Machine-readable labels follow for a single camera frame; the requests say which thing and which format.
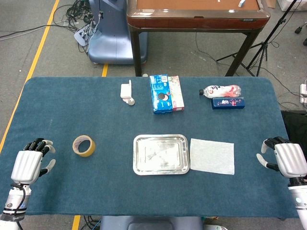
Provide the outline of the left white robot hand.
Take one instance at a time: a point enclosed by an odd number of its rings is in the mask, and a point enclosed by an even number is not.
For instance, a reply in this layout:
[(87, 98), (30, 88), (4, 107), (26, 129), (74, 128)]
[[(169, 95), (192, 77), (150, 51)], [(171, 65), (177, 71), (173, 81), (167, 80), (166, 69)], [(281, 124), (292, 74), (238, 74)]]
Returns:
[(48, 152), (56, 152), (51, 140), (37, 138), (27, 143), (17, 154), (11, 179), (16, 184), (33, 184), (39, 177), (49, 173), (55, 166), (55, 159), (46, 167), (41, 167), (42, 160)]

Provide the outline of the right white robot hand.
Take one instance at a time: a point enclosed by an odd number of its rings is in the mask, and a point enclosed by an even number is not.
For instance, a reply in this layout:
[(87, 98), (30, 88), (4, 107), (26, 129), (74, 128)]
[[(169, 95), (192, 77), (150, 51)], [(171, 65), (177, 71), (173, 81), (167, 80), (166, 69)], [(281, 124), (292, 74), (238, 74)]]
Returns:
[[(276, 164), (267, 162), (262, 156), (269, 148), (273, 149)], [(307, 175), (307, 161), (300, 145), (282, 137), (264, 140), (261, 153), (256, 154), (256, 157), (263, 167), (280, 172), (288, 179)]]

